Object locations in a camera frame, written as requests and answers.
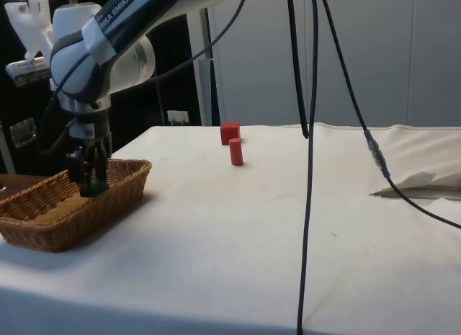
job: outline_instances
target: red cylinder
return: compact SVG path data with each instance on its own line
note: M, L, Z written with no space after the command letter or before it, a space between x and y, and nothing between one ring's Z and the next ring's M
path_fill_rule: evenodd
M230 139L229 148L230 148L230 162L234 166L241 166L243 164L241 139L240 138Z

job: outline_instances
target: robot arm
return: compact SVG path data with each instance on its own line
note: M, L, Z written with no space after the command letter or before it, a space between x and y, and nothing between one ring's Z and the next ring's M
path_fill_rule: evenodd
M59 84L77 60L88 54L63 85L64 94L91 104L126 89L134 85L133 80L128 77L115 81L113 71L130 47L162 22L217 1L220 0L109 0L81 30L61 33L55 41L50 57L53 80Z

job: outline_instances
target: white table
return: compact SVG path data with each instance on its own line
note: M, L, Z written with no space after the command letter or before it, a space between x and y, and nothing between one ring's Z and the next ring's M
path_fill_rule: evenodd
M0 240L0 334L293 334L307 143L299 128L241 132L241 168L218 128L153 128L117 152L153 162L146 196L89 245L46 254ZM306 333L460 334L461 233L368 195L382 177L361 131L318 125L315 137ZM440 148L461 130L375 137L397 174L408 154L424 164L428 142L461 158Z

